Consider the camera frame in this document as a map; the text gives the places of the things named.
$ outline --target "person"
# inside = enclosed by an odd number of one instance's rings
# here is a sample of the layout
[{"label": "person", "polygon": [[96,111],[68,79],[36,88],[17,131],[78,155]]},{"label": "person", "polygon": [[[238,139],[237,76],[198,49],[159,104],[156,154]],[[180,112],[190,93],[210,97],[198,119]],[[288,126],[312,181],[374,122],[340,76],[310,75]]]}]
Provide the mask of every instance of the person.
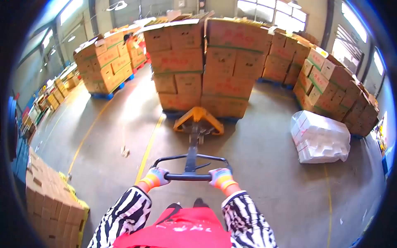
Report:
[{"label": "person", "polygon": [[88,247],[277,247],[273,230],[264,216],[226,168],[209,173],[210,184],[227,196],[222,203],[227,231],[201,198],[195,201],[193,208],[171,204],[154,225],[144,228],[152,207],[147,193],[170,183],[164,178],[166,173],[166,169],[152,168],[129,188],[102,217]]}]

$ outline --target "striped sleeve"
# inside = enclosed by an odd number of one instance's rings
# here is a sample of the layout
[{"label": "striped sleeve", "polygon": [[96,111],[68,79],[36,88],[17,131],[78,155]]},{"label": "striped sleeve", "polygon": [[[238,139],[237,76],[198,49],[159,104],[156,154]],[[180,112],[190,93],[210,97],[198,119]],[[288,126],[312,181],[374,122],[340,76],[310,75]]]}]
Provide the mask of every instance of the striped sleeve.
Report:
[{"label": "striped sleeve", "polygon": [[137,186],[129,188],[102,217],[88,247],[111,247],[118,236],[142,229],[151,207],[145,192]]},{"label": "striped sleeve", "polygon": [[234,247],[277,247],[273,230],[246,191],[229,196],[222,203],[222,214]]}]

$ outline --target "plastic-wrapped package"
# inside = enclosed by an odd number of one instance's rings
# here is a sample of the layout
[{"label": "plastic-wrapped package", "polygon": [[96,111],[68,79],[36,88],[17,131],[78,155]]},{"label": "plastic-wrapped package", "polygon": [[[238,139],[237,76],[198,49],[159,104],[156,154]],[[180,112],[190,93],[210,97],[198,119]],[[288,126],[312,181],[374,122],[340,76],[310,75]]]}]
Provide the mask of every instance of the plastic-wrapped package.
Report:
[{"label": "plastic-wrapped package", "polygon": [[291,118],[291,135],[300,163],[346,161],[350,151],[350,132],[346,125],[303,110]]}]

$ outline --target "work glove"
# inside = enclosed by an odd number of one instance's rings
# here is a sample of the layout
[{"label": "work glove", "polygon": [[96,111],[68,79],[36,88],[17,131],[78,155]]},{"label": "work glove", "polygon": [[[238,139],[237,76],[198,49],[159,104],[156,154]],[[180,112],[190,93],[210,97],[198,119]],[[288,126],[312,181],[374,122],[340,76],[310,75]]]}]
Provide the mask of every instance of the work glove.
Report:
[{"label": "work glove", "polygon": [[171,181],[168,181],[164,178],[164,175],[168,172],[169,171],[167,169],[163,168],[151,168],[146,176],[140,180],[140,182],[145,182],[149,186],[149,190],[154,187],[169,184]]},{"label": "work glove", "polygon": [[224,191],[230,185],[233,184],[238,185],[238,183],[233,180],[231,171],[229,169],[219,168],[219,169],[210,170],[209,173],[212,176],[212,180],[210,181],[210,184],[222,191]]}]

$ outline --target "black handle bar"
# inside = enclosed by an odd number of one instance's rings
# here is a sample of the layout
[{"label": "black handle bar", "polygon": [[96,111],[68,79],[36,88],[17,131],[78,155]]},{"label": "black handle bar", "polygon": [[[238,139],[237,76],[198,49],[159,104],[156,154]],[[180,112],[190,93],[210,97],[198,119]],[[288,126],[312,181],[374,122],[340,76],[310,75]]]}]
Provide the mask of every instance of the black handle bar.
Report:
[{"label": "black handle bar", "polygon": [[[173,160],[173,159],[179,159],[179,158],[186,158],[188,157],[188,154],[182,154],[182,155],[177,155],[177,156],[170,156],[170,157],[164,157],[164,158],[159,158],[157,159],[154,164],[150,168],[155,168],[157,167],[158,163],[162,161],[167,161],[167,160]],[[208,155],[203,155],[203,154],[196,154],[197,158],[204,158],[208,160],[216,160],[216,161],[222,161],[225,163],[226,168],[228,168],[232,173],[232,168],[229,165],[229,162],[225,158],[220,158],[220,157],[213,157],[213,156],[208,156]],[[185,166],[185,172],[182,174],[171,174],[167,173],[164,175],[164,178],[166,180],[177,180],[177,181],[211,181],[212,176],[210,174],[206,175],[198,175],[196,174],[196,169],[202,168],[204,166],[209,165],[210,163],[206,165],[200,165],[196,166],[195,163],[194,165],[192,163],[189,163],[188,161],[186,162]]]}]

